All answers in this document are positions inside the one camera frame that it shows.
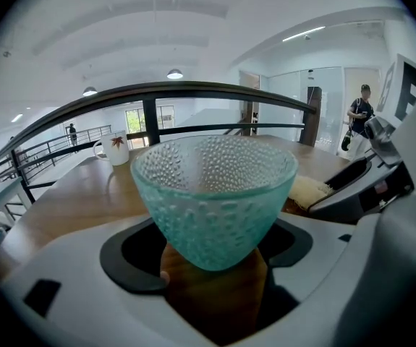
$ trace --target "mug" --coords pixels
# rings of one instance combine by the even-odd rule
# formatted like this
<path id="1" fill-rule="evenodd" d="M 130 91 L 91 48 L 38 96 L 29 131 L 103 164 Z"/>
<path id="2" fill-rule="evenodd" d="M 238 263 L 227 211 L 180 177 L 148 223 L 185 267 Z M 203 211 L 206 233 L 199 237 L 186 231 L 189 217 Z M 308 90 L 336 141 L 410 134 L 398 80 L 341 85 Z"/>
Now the mug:
<path id="1" fill-rule="evenodd" d="M 95 147 L 101 143 L 106 153 L 105 157 L 99 157 Z M 93 154 L 100 160 L 109 160 L 113 166 L 119 166 L 129 160 L 129 147 L 127 146 L 127 135 L 125 131 L 112 132 L 103 135 L 93 147 Z"/>

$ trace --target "glass bowl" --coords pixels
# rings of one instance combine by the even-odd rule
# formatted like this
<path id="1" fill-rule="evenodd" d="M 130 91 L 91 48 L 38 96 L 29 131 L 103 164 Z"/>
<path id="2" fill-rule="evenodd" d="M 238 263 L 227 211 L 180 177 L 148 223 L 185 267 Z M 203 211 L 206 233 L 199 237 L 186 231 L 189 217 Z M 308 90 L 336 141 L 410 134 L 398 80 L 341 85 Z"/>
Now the glass bowl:
<path id="1" fill-rule="evenodd" d="M 288 151 L 229 135 L 183 137 L 139 154 L 131 172 L 168 242 L 204 270 L 236 265 L 277 218 L 296 176 Z"/>

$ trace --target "teal glass bowl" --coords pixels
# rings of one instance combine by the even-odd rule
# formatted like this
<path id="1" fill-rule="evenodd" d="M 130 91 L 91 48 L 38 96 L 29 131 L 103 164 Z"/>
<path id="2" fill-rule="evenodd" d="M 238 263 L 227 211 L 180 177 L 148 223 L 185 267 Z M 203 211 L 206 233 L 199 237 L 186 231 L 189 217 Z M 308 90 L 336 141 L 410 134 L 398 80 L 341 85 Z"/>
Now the teal glass bowl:
<path id="1" fill-rule="evenodd" d="M 296 176 L 288 151 L 254 137 L 183 137 L 149 147 L 131 172 L 168 242 L 204 270 L 236 265 L 277 218 Z"/>

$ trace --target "beige sponge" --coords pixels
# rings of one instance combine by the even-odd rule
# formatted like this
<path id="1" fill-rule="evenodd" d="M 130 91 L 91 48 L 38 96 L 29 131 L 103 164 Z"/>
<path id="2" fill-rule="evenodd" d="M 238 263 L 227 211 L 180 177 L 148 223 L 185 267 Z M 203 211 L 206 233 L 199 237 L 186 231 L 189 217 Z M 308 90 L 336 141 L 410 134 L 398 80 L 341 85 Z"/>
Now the beige sponge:
<path id="1" fill-rule="evenodd" d="M 305 176 L 296 176 L 289 198 L 294 200 L 303 210 L 313 203 L 331 194 L 333 189 L 327 184 Z"/>

